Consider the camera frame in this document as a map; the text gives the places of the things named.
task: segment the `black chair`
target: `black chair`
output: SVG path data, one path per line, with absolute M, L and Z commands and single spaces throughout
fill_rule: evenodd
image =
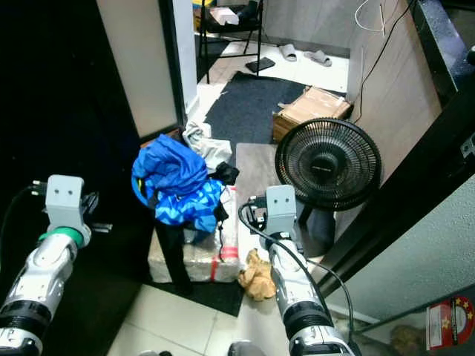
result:
M 234 13 L 239 13 L 246 5 L 234 5 L 229 6 L 229 8 Z M 219 33 L 220 35 L 223 33 L 236 33 L 236 32 L 247 32 L 249 31 L 249 35 L 247 39 L 236 39 L 227 42 L 246 42 L 246 47 L 244 48 L 243 54 L 236 54 L 232 56 L 212 56 L 213 58 L 230 58 L 230 57 L 244 57 L 244 56 L 258 56 L 258 68 L 257 68 L 257 76 L 259 76 L 259 64 L 260 64 L 260 56 L 261 56 L 261 34 L 262 34 L 262 13 L 263 13 L 263 0 L 258 2 L 258 11 L 257 17 L 250 18 L 247 20 L 241 21 L 239 24 L 225 24 L 220 25 L 214 17 L 211 15 L 210 10 L 213 7 L 206 7 L 205 0 L 201 1 L 201 23 L 200 23 L 200 51 L 199 57 L 200 60 L 203 60 L 202 56 L 202 43 L 204 40 L 204 48 L 205 48 L 205 64 L 206 64 L 206 82 L 209 84 L 209 58 L 208 55 L 208 36 L 207 33 Z M 249 40 L 251 39 L 252 33 L 254 31 L 258 31 L 258 52 L 257 53 L 246 53 L 247 47 L 249 46 Z

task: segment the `white cloth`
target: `white cloth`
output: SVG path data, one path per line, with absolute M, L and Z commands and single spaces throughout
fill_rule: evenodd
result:
M 231 143 L 211 138 L 211 126 L 206 123 L 188 121 L 183 139 L 188 146 L 205 159 L 208 173 L 213 173 L 221 162 L 228 162 L 232 155 Z

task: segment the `blue clothing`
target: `blue clothing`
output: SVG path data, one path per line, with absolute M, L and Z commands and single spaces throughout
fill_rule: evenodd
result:
M 201 156 L 166 135 L 141 149 L 132 167 L 132 174 L 145 180 L 147 198 L 156 189 L 167 195 L 193 193 L 207 173 Z
M 139 152 L 132 167 L 132 186 L 141 202 L 137 178 L 145 183 L 146 200 L 158 191 L 155 217 L 167 225 L 193 222 L 198 230 L 213 232 L 214 210 L 221 182 L 208 179 L 205 160 L 174 139 L 160 135 Z
M 194 193 L 177 197 L 159 192 L 155 217 L 167 225 L 181 225 L 193 222 L 197 230 L 213 232 L 216 228 L 214 210 L 220 200 L 221 182 L 209 179 Z

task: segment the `electric fan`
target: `electric fan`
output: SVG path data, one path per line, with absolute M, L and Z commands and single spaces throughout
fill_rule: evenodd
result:
M 304 204 L 298 219 L 302 236 L 309 235 L 307 220 L 315 214 L 316 235 L 307 240 L 313 241 L 315 256 L 334 243 L 333 212 L 361 204 L 381 180 L 381 157 L 372 139 L 354 124 L 331 118 L 307 121 L 287 133 L 277 148 L 275 168 Z

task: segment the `crumpled paper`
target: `crumpled paper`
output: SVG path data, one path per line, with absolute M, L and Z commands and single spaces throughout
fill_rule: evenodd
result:
M 237 280 L 247 295 L 256 301 L 273 297 L 275 284 L 270 275 L 271 264 L 259 257 L 257 249 L 249 252 L 246 262 L 248 267 L 239 273 Z

